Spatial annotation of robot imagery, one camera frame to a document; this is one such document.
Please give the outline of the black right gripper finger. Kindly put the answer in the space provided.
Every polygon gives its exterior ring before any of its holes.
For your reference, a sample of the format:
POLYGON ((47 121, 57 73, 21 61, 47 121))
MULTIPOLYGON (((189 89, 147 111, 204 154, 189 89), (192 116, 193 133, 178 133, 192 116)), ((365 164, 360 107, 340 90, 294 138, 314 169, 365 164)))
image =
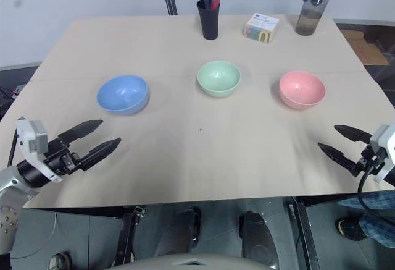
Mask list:
POLYGON ((317 145, 332 161, 347 169, 354 177, 360 174, 357 163, 345 157, 342 152, 323 143, 317 143, 317 145))
POLYGON ((363 130, 348 125, 334 125, 334 128, 342 136, 346 137, 347 139, 353 142, 361 141, 365 144, 370 144, 370 139, 372 135, 367 132, 364 132, 363 130))

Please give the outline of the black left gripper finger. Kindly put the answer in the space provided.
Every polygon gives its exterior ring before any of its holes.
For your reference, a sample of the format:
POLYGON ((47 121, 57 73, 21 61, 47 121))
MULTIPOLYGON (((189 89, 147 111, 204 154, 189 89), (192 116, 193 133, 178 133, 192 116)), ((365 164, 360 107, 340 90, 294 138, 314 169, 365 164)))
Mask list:
POLYGON ((77 139, 81 139, 92 132, 94 132, 101 124, 103 120, 87 120, 82 122, 71 129, 58 135, 59 140, 63 143, 71 143, 77 139))
POLYGON ((80 159, 80 169, 87 171, 103 159, 108 157, 119 145, 121 138, 116 138, 110 141, 101 143, 93 148, 86 156, 80 159))

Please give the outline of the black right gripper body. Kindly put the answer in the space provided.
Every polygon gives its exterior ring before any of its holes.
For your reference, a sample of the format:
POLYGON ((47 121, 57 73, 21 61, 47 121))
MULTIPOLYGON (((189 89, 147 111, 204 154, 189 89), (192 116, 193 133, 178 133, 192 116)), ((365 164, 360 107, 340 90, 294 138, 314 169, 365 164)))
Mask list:
POLYGON ((383 147, 379 147, 375 151, 371 145, 367 145, 361 152, 361 156, 355 165, 354 176, 357 177, 361 172, 368 172, 370 167, 373 167, 371 174, 377 175, 385 164, 386 150, 383 147))

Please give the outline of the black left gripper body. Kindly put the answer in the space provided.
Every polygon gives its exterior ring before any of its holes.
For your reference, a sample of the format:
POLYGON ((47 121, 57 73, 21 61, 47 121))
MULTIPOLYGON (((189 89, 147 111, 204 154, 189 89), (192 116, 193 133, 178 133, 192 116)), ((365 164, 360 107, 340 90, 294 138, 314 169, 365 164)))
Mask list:
POLYGON ((69 150, 70 144, 74 140, 56 138, 48 143, 48 151, 44 153, 44 163, 59 176, 70 175, 83 167, 80 157, 69 150))

